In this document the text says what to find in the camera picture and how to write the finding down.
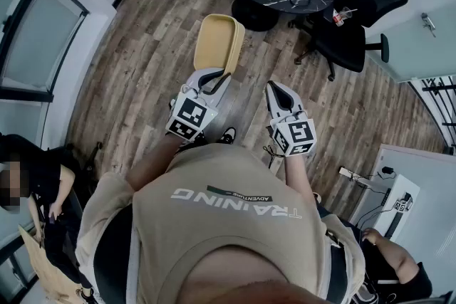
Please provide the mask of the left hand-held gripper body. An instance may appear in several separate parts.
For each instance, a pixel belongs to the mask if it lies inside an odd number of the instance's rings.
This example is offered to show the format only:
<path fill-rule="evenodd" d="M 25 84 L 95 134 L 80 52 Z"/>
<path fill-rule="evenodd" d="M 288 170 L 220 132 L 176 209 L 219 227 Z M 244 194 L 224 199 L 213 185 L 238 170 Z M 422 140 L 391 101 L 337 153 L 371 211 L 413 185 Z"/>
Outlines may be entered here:
<path fill-rule="evenodd" d="M 193 142 L 217 115 L 217 104 L 208 94 L 184 84 L 172 100 L 166 131 Z"/>

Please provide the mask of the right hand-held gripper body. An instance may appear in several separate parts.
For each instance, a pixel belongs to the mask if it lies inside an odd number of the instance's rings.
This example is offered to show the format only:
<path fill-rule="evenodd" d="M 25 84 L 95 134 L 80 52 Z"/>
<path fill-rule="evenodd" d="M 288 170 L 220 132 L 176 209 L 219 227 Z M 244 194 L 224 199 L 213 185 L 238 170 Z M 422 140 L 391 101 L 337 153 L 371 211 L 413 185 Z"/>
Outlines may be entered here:
<path fill-rule="evenodd" d="M 314 120 L 309 119 L 301 105 L 296 110 L 282 110 L 282 113 L 269 107 L 269 113 L 269 134 L 283 156 L 308 154 L 314 148 L 317 141 Z"/>

